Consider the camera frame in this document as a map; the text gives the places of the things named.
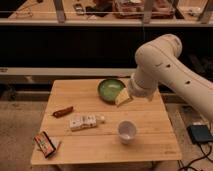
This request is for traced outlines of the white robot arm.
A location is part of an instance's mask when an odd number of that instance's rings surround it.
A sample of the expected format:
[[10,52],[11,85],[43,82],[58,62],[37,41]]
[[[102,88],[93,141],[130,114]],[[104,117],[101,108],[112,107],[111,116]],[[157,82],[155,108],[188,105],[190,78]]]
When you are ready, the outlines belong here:
[[181,52],[182,42],[174,34],[141,45],[135,52],[137,68],[128,81],[127,92],[148,97],[158,83],[164,84],[213,122],[213,83],[182,64],[178,60]]

